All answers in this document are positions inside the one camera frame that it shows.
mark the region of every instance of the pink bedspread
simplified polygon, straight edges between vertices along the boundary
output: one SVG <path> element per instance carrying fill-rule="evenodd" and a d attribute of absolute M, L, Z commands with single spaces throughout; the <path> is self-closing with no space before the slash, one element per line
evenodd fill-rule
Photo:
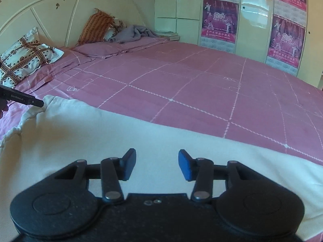
<path fill-rule="evenodd" d="M 89 50 L 95 46 L 100 45 L 92 44 Z M 112 57 L 90 53 L 91 58 L 83 55 L 83 48 L 79 50 L 83 54 L 69 55 L 73 64 L 60 64 L 51 74 L 42 67 L 40 81 L 35 82 L 36 74 L 17 89 L 25 88 L 38 98 L 47 94 L 74 98 L 107 111 L 323 165 L 322 91 L 265 64 L 222 51 L 175 42 L 146 47 Z M 27 108 L 10 105 L 0 121 L 0 139 Z"/>

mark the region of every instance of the orange striped pillow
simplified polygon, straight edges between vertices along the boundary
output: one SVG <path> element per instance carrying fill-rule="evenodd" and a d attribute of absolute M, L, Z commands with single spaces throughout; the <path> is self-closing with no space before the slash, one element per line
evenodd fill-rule
<path fill-rule="evenodd" d="M 78 45 L 85 43 L 103 42 L 106 29 L 112 24 L 113 17 L 95 8 L 95 14 L 91 15 L 83 28 L 78 40 Z"/>

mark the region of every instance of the cream headboard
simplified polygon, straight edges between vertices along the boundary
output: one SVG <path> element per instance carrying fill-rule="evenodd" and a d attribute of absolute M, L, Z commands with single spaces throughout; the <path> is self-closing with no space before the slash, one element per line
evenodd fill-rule
<path fill-rule="evenodd" d="M 144 25 L 132 0 L 0 0 L 0 54 L 33 27 L 42 43 L 75 46 L 94 8 Z"/>

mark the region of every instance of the black robotic gripper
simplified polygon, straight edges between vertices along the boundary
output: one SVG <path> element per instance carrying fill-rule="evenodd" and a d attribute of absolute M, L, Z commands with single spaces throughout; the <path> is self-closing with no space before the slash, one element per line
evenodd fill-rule
<path fill-rule="evenodd" d="M 20 235 L 15 242 L 300 242 L 295 234 L 304 205 L 293 192 L 237 161 L 214 165 L 180 150 L 186 194 L 129 194 L 136 151 L 87 165 L 77 160 L 18 194 L 10 205 Z M 88 191 L 101 179 L 102 198 Z M 213 180 L 226 191 L 212 197 Z"/>

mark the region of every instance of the crumpled gray cloth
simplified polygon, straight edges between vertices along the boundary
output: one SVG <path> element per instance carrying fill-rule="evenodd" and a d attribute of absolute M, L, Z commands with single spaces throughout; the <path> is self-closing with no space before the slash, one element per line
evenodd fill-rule
<path fill-rule="evenodd" d="M 142 36 L 148 37 L 159 37 L 153 31 L 149 30 L 145 26 L 141 25 L 130 25 L 129 27 L 123 29 L 121 32 L 117 33 L 114 37 L 109 39 L 109 42 L 115 43 L 126 43 L 139 40 Z"/>

